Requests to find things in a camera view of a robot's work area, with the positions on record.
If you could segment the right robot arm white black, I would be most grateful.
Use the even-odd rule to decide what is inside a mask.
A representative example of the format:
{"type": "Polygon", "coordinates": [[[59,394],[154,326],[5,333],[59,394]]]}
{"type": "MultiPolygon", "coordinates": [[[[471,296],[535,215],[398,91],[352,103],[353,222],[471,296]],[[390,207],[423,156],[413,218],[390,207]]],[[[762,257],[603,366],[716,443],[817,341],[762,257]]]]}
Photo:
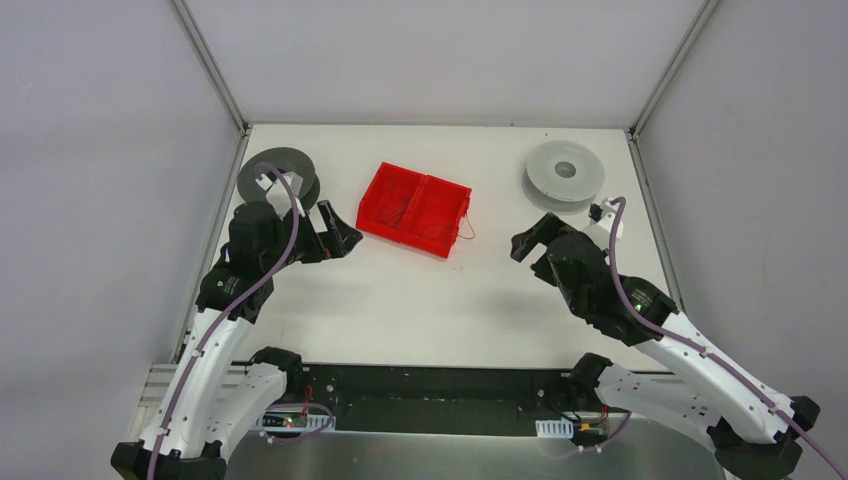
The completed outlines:
{"type": "Polygon", "coordinates": [[[512,237],[510,256],[522,262],[544,246],[531,269],[559,290],[572,315],[683,384],[664,385],[586,353],[569,373],[569,400],[583,410],[601,403],[658,422],[699,443],[738,479],[789,478],[819,406],[768,387],[707,340],[661,289],[618,273],[609,255],[617,236],[611,213],[595,214],[583,230],[547,213],[512,237]]]}

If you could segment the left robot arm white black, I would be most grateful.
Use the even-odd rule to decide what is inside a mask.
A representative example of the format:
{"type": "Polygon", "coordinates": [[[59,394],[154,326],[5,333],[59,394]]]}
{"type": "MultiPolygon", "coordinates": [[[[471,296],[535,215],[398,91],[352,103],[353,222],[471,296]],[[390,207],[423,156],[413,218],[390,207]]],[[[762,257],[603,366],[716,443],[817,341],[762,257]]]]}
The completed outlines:
{"type": "Polygon", "coordinates": [[[297,209],[280,214],[266,201],[235,208],[229,238],[202,279],[190,338],[156,413],[137,440],[117,444],[112,453],[111,466],[121,477],[221,479],[235,447],[273,404],[309,410],[301,356],[276,347],[251,357],[225,400],[219,392],[274,291],[274,274],[293,263],[343,258],[362,240],[328,201],[317,207],[322,232],[297,209]]]}

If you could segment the white translucent cable spool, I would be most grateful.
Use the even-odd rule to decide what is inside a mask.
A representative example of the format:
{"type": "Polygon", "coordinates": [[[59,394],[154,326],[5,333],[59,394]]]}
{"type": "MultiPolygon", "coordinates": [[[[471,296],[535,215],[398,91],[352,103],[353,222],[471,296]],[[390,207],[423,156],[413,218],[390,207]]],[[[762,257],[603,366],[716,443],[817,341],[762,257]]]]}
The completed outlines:
{"type": "Polygon", "coordinates": [[[573,215],[589,208],[605,178],[602,161],[590,149],[573,141],[554,140],[528,153],[521,186],[537,208],[573,215]]]}

